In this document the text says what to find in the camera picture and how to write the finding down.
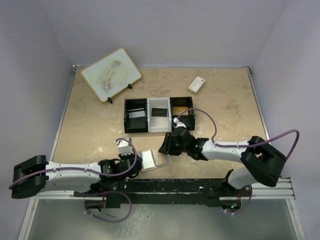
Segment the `beige card holder wallet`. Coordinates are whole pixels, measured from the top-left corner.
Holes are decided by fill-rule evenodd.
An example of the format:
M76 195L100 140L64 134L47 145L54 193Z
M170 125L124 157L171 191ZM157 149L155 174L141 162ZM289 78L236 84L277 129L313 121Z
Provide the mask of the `beige card holder wallet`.
M148 172L172 164L172 159L169 155L159 153L158 151L158 148L154 148L139 152L139 156L142 158L142 172Z

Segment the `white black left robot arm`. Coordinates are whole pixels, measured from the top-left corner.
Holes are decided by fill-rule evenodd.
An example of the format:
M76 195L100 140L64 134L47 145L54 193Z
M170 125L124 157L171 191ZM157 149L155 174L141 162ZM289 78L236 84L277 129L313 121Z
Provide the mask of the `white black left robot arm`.
M142 158L134 154L119 155L85 164L47 161L45 155L34 156L13 168L9 186L12 199L26 199L43 192L74 191L98 196L102 191L118 188L126 178L135 178L142 169Z

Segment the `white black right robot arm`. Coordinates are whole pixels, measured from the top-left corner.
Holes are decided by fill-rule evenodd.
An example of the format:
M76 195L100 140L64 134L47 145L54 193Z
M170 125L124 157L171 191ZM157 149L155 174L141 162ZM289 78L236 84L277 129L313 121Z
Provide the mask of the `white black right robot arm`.
M177 127L165 134L158 152L179 156L186 153L194 160L225 160L242 163L244 167L230 170L222 190L228 196L235 195L241 188L260 183L275 187L287 158L263 138L253 136L248 141L214 142L209 138L196 138L186 128Z

